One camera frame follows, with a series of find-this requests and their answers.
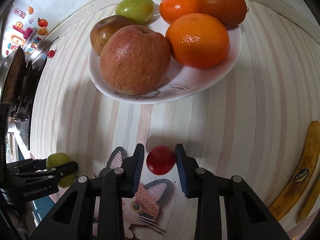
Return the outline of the small green fruit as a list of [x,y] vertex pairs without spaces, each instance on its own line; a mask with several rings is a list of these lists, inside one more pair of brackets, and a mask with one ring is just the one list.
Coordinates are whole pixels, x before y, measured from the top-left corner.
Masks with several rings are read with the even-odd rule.
[[[65,163],[71,162],[71,158],[65,153],[53,153],[46,160],[46,169],[55,168]],[[75,174],[70,174],[60,180],[58,186],[61,188],[70,187],[75,180]]]

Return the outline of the red cherry tomato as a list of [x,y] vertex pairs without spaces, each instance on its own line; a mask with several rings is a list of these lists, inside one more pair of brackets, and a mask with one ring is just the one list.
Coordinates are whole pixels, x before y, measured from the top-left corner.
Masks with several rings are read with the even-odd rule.
[[146,158],[146,166],[149,171],[157,176],[167,174],[175,166],[176,157],[174,152],[167,146],[156,146]]

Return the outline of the large red apple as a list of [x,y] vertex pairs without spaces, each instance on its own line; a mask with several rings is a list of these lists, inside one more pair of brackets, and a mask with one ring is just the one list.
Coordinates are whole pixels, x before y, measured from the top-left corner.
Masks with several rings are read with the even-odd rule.
[[155,90],[163,82],[170,60],[170,46],[161,33],[142,25],[128,25],[104,45],[100,71],[114,90],[137,96]]

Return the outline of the brownish red apple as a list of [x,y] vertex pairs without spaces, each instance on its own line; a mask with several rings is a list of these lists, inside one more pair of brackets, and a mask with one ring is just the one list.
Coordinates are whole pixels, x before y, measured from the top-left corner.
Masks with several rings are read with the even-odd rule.
[[89,36],[92,49],[100,56],[104,45],[115,32],[133,24],[132,20],[122,15],[112,15],[100,20],[94,25]]

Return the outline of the green apple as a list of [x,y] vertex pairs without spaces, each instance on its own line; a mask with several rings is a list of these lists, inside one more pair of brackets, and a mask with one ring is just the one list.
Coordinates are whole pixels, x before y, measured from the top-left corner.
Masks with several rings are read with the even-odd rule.
[[122,0],[116,7],[116,15],[121,15],[135,24],[144,25],[153,17],[155,3],[153,0]]

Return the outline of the large orange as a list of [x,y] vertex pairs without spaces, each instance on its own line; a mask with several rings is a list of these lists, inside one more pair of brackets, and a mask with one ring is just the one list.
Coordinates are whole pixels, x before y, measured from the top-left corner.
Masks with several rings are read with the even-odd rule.
[[204,69],[221,63],[230,41],[225,26],[213,16],[193,13],[176,19],[167,29],[173,58],[187,67]]

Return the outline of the small tangerine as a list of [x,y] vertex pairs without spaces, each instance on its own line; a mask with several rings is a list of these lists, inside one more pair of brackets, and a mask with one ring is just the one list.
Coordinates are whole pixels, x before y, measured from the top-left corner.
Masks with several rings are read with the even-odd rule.
[[200,12],[199,0],[162,0],[159,12],[165,22],[172,24],[183,15]]

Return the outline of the dark orange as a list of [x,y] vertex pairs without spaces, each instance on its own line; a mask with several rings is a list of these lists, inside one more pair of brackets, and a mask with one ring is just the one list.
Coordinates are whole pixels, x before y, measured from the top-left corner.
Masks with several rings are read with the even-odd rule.
[[199,0],[199,7],[228,28],[241,24],[248,12],[245,0]]

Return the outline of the black stove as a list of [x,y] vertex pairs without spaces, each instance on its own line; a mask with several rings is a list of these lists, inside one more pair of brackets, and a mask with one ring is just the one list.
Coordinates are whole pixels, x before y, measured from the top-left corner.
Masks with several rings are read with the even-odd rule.
[[27,150],[30,150],[31,117],[35,95],[53,42],[54,40],[44,41],[44,44],[36,49],[35,55],[31,55],[27,60],[22,90],[13,115],[14,124]]

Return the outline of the spotted banana with sticker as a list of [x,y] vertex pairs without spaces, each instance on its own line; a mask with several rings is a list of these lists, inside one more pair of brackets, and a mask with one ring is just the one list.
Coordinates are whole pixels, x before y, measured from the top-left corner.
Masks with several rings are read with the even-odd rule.
[[315,171],[319,158],[319,121],[312,121],[306,135],[297,167],[283,191],[269,210],[280,221],[298,203]]

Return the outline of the curved yellow banana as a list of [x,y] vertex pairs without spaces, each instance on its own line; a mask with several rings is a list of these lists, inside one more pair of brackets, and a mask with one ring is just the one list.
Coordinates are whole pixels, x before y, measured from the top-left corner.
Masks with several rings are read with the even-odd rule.
[[320,188],[320,182],[319,182],[319,176],[317,176],[317,179],[313,184],[312,189],[309,192],[308,197],[298,214],[298,217],[296,219],[297,225],[302,225],[304,221],[307,219],[308,215],[310,214],[313,206],[317,201],[317,198],[319,197],[319,188]]

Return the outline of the steel wok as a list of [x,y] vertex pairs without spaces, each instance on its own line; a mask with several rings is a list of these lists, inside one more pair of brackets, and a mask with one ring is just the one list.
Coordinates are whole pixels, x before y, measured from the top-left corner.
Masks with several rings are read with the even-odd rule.
[[19,46],[1,64],[1,102],[16,103],[22,89],[25,70],[25,53]]

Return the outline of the small red fruit far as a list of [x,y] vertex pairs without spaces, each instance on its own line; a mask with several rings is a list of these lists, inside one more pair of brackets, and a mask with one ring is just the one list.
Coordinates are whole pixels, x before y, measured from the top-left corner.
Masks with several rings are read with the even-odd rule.
[[56,51],[55,51],[55,50],[50,50],[50,51],[47,53],[47,56],[48,56],[48,58],[52,58],[52,57],[54,57],[55,54],[56,54]]

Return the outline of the colourful fridge magnets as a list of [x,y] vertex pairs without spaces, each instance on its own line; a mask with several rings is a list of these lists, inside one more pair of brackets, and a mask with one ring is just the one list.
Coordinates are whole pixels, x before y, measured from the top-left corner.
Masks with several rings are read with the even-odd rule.
[[29,58],[49,33],[49,21],[39,17],[34,7],[12,5],[4,26],[1,54],[9,56],[18,48]]

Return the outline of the white oval plate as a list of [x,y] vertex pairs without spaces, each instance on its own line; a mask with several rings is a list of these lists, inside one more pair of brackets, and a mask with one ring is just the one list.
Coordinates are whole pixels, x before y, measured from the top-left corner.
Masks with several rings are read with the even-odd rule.
[[95,87],[105,96],[114,100],[153,104],[179,100],[201,92],[222,80],[236,65],[242,50],[242,33],[240,27],[228,30],[229,52],[224,61],[212,68],[196,69],[184,66],[171,59],[170,68],[162,84],[153,92],[145,95],[129,96],[116,92],[103,79],[100,71],[100,57],[93,48],[89,51],[89,75]]

